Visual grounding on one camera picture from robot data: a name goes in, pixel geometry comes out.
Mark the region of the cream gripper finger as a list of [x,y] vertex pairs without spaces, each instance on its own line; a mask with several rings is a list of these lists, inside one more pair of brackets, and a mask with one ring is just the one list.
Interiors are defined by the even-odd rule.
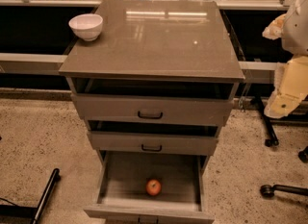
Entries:
[[271,40],[276,40],[282,36],[285,14],[276,17],[262,33],[262,36]]

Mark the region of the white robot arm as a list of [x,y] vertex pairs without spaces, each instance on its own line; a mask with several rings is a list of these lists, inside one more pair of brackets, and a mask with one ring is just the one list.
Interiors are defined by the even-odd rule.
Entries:
[[280,119],[288,116],[308,96],[308,0],[295,0],[286,13],[276,17],[262,33],[281,38],[282,48],[293,54],[274,72],[274,91],[264,114]]

